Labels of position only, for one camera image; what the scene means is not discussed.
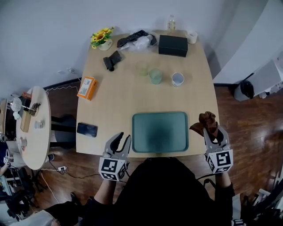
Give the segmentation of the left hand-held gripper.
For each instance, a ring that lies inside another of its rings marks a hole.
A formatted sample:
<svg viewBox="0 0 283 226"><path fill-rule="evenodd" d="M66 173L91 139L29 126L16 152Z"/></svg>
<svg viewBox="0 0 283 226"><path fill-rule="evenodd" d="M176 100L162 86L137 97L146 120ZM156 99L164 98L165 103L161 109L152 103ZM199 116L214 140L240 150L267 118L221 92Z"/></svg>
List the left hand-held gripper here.
<svg viewBox="0 0 283 226"><path fill-rule="evenodd" d="M103 156L99 159L99 174L103 179L121 181L128 169L128 154L131 146L131 135L125 139L122 151L117 153L124 132L112 136L105 144Z"/></svg>

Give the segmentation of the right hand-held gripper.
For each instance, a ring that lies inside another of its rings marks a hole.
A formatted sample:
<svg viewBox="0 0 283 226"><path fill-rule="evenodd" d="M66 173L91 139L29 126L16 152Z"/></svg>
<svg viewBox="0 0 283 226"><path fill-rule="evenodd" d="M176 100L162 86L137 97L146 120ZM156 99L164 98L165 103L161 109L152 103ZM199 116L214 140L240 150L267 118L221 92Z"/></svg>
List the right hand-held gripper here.
<svg viewBox="0 0 283 226"><path fill-rule="evenodd" d="M233 166L233 150L226 130L218 125L217 139L210 136L206 128L203 129L203 135L207 147L205 157L212 173L229 171Z"/></svg>

